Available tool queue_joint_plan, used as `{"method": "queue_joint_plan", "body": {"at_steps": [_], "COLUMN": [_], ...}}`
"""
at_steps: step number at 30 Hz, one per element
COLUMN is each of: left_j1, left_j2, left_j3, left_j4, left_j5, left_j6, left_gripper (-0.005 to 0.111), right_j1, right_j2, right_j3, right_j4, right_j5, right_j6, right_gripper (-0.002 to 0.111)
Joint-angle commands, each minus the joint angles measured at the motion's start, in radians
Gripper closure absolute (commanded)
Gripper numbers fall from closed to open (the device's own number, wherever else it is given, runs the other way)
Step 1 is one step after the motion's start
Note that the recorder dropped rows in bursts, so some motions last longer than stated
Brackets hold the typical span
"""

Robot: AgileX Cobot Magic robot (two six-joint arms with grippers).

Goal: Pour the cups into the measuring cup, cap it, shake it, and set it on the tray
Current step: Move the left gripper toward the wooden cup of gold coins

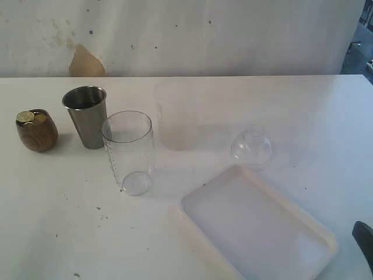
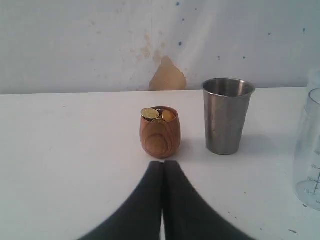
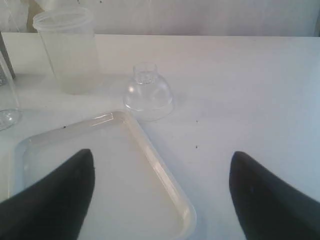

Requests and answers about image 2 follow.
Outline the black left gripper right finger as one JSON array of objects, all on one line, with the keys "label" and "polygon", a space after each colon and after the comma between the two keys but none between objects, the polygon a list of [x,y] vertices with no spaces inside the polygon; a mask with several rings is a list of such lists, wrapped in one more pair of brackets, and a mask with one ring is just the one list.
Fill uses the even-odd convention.
[{"label": "black left gripper right finger", "polygon": [[198,194],[177,161],[165,161],[162,212],[167,240],[251,240]]}]

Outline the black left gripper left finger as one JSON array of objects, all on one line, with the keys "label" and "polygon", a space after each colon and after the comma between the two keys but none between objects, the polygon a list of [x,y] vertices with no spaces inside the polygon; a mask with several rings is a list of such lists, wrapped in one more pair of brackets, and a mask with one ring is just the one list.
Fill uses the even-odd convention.
[{"label": "black left gripper left finger", "polygon": [[82,240],[159,240],[162,223],[164,165],[149,163],[127,200]]}]

